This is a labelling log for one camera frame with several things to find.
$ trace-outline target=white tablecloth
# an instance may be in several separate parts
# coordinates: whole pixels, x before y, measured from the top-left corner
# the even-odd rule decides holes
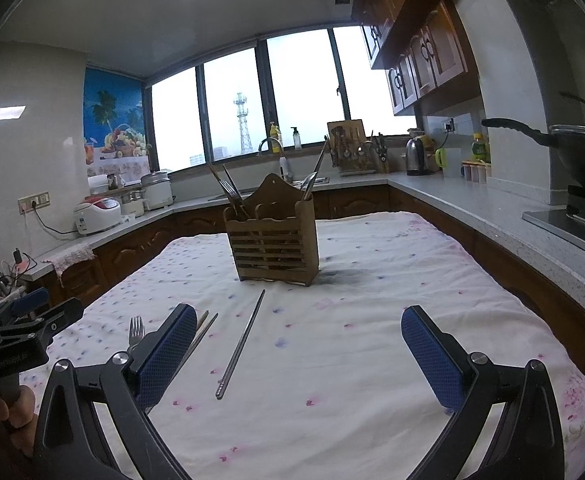
[[[220,317],[151,420],[194,480],[400,480],[449,417],[400,333],[403,310],[420,304],[469,352],[497,364],[547,365],[566,479],[577,478],[585,468],[585,377],[545,322],[417,215],[318,221],[317,230],[320,273],[308,288],[239,282],[226,235],[175,240],[93,303],[50,346],[50,363],[23,381],[40,401],[57,359],[105,362],[127,348],[130,316],[154,330],[186,302]],[[219,401],[218,380],[262,288],[261,311]],[[499,414],[491,413],[464,475],[479,466]],[[133,476],[112,422],[104,425]]]

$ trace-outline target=wooden utensil caddy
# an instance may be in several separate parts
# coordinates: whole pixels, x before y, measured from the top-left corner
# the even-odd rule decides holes
[[[317,226],[312,198],[269,174],[244,200],[252,217],[239,221],[223,212],[237,274],[243,280],[276,280],[310,285],[319,272]]]

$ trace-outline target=electric kettle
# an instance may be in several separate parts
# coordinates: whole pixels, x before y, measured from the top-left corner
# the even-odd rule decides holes
[[[409,175],[431,174],[421,139],[410,139],[405,146],[405,172]]]

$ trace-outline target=wok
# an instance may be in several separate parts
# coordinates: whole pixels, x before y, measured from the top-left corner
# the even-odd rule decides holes
[[[561,95],[576,99],[585,104],[585,100],[567,92]],[[541,146],[549,146],[559,151],[559,159],[568,173],[585,188],[585,126],[554,124],[547,134],[535,130],[527,124],[512,119],[492,118],[481,121],[488,128],[509,128],[535,140]]]

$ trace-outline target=poster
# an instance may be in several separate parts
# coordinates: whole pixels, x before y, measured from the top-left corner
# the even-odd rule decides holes
[[[119,173],[125,182],[150,172],[141,81],[94,68],[84,81],[87,175]]]

